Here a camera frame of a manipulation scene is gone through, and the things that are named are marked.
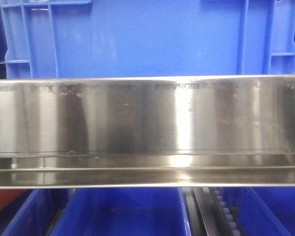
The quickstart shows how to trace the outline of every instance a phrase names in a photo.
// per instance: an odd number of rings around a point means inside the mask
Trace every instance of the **brushed steel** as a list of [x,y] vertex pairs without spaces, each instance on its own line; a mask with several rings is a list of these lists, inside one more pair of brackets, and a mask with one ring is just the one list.
[[295,75],[0,80],[0,188],[143,185],[295,185]]

